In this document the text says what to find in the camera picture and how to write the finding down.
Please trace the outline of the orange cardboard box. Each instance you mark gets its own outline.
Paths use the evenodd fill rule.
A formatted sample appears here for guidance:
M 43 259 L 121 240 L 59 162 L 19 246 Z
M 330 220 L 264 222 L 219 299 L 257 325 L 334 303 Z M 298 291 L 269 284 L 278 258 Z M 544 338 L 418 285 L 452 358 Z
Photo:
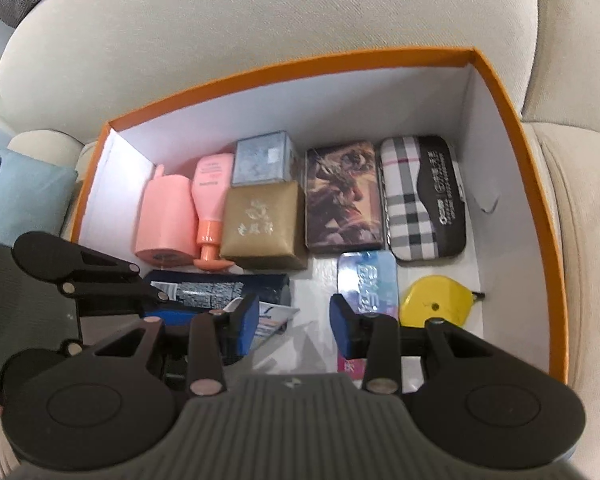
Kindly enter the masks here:
M 498 75 L 473 48 L 325 54 L 200 84 L 102 126 L 71 239 L 131 258 L 137 207 L 157 165 L 284 130 L 300 146 L 433 133 L 455 148 L 474 234 L 486 339 L 566 380 L 562 256 L 542 180 Z

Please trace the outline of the black plaid glasses case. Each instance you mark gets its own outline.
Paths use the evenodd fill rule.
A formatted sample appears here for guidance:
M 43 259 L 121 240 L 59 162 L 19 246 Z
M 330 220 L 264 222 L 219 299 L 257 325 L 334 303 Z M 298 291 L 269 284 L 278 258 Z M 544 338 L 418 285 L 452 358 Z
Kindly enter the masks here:
M 388 245 L 402 262 L 459 256 L 466 247 L 465 200 L 441 136 L 396 136 L 379 147 Z

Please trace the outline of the yellow tape measure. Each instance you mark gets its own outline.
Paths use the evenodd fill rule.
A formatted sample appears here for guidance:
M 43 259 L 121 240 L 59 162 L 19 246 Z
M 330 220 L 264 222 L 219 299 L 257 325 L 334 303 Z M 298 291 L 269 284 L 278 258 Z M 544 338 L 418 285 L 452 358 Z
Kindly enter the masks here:
M 399 321 L 402 326 L 422 328 L 430 318 L 443 318 L 463 326 L 472 306 L 486 298 L 444 275 L 427 275 L 414 281 L 401 299 Z

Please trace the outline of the white hand cream tube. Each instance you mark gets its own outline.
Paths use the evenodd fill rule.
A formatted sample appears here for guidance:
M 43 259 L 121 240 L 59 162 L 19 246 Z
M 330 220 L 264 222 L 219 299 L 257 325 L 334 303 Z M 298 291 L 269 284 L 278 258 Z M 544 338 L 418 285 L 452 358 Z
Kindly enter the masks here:
M 250 304 L 242 322 L 238 323 L 237 355 L 241 358 L 248 356 L 274 335 L 283 333 L 298 312 L 299 309 L 295 307 L 260 301 L 259 314 L 256 314 Z

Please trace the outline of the silver grey small box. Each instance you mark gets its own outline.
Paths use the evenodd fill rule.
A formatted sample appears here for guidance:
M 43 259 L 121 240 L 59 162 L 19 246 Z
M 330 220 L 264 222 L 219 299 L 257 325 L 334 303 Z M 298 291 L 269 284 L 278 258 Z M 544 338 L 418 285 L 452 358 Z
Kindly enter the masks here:
M 286 131 L 239 140 L 235 146 L 232 187 L 300 181 L 301 163 Z

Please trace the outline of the dark blue tube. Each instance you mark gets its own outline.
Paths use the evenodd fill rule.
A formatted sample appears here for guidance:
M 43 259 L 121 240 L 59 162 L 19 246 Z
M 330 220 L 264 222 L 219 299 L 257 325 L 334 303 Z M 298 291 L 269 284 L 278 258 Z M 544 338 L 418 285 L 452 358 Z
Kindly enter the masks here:
M 153 270 L 144 281 L 188 308 L 223 309 L 233 299 L 256 294 L 268 304 L 291 305 L 287 274 L 212 274 Z

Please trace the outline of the blue pink card tin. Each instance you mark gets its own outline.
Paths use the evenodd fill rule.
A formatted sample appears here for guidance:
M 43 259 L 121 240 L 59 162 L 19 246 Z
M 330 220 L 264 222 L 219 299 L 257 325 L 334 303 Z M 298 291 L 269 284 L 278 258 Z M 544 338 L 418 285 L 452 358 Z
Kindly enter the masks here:
M 337 264 L 337 292 L 359 314 L 385 314 L 398 320 L 396 259 L 388 250 L 345 252 Z M 366 361 L 346 360 L 338 351 L 338 370 L 362 382 Z

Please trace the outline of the pink cylinder cup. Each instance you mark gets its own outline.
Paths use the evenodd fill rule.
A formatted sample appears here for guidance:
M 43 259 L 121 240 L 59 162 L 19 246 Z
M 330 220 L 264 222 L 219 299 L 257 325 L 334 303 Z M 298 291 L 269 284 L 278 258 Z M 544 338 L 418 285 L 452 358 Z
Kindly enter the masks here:
M 134 254 L 153 266 L 189 266 L 199 255 L 196 229 L 189 178 L 158 165 L 144 189 Z

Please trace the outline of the light blue cushion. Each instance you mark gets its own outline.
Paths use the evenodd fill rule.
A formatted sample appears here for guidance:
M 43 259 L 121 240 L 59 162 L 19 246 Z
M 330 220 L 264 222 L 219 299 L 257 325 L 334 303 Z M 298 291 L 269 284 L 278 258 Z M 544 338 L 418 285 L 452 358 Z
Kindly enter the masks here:
M 59 235 L 78 173 L 0 147 L 0 244 L 23 233 Z

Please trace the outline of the illustrated picture tin box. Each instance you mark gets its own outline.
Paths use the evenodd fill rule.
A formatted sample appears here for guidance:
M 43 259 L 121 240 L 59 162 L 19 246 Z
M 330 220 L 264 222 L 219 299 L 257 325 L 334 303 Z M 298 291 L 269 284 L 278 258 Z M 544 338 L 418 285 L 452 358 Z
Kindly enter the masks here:
M 306 247 L 314 254 L 384 246 L 377 158 L 358 141 L 306 152 Z

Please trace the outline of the pink pump bottle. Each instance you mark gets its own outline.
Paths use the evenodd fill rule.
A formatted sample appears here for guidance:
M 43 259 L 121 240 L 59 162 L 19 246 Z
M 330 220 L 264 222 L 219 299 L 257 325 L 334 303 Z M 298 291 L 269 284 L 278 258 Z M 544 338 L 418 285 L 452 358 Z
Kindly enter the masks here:
M 197 162 L 190 194 L 198 216 L 196 243 L 200 249 L 194 265 L 203 271 L 220 272 L 233 265 L 220 257 L 223 214 L 233 166 L 234 155 L 230 153 L 204 156 Z

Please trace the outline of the gold jewellery box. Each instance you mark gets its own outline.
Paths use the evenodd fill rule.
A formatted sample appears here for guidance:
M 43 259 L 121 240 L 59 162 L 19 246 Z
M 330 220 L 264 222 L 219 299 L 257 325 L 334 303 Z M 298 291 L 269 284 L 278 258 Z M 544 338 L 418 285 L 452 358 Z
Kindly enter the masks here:
M 231 188 L 220 255 L 246 270 L 303 270 L 304 192 L 296 181 Z

